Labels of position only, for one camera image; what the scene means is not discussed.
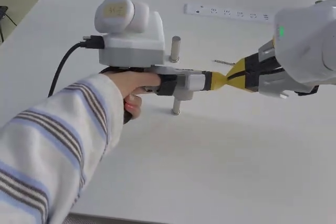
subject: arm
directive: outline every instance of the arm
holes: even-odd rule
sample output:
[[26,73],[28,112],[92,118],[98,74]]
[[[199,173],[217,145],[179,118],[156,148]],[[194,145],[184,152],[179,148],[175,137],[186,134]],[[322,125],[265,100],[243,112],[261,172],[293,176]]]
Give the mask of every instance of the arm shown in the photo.
[[121,92],[97,74],[10,120],[0,129],[2,222],[61,223],[117,144],[122,119]]

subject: black handle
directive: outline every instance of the black handle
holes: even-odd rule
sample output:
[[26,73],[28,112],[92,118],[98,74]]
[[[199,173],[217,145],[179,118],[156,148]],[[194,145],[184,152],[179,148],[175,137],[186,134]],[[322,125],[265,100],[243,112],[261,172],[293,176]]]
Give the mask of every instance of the black handle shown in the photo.
[[[120,73],[125,71],[133,72],[144,72],[144,68],[120,68],[120,67],[107,67],[103,69],[100,73],[114,72]],[[161,84],[158,90],[155,92],[157,95],[171,96],[174,93],[175,87],[177,85],[177,75],[176,74],[159,74],[161,79]],[[124,107],[124,124],[128,123],[132,119],[133,115],[125,110]]]

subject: human hand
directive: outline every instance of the human hand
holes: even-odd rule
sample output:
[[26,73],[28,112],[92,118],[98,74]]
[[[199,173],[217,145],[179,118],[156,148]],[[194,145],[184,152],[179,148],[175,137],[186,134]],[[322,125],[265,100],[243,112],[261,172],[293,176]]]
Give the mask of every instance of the human hand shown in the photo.
[[141,113],[141,97],[137,94],[146,94],[143,89],[145,86],[156,87],[161,83],[161,79],[154,73],[137,73],[137,72],[121,72],[103,73],[108,76],[114,84],[119,88],[122,97],[124,98],[124,108],[132,114],[132,118],[138,118]]

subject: metal rod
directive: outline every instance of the metal rod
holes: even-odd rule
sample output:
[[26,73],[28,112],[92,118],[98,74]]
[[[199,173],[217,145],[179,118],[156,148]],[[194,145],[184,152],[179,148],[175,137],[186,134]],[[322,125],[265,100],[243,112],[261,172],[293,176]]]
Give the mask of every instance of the metal rod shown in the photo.
[[176,63],[180,60],[180,44],[181,38],[179,36],[174,36],[172,39],[172,51],[169,57],[169,61],[172,63]]
[[235,65],[235,63],[231,63],[231,62],[227,62],[227,61],[223,61],[223,60],[214,60],[214,62],[229,65],[229,66],[234,66]]
[[180,106],[181,106],[181,101],[178,99],[174,98],[174,104],[172,108],[172,114],[173,115],[179,115],[180,114]]

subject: metal post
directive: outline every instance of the metal post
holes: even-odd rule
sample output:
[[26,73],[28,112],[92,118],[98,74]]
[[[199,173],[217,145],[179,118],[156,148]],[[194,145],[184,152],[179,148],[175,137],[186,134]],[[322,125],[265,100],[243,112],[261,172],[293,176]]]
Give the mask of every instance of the metal post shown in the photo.
[[180,106],[181,106],[181,101],[178,99],[174,98],[174,104],[172,108],[172,114],[173,115],[179,115],[180,114]]
[[172,39],[172,51],[169,57],[169,61],[172,63],[176,63],[180,60],[180,44],[181,38],[179,36],[174,36]]

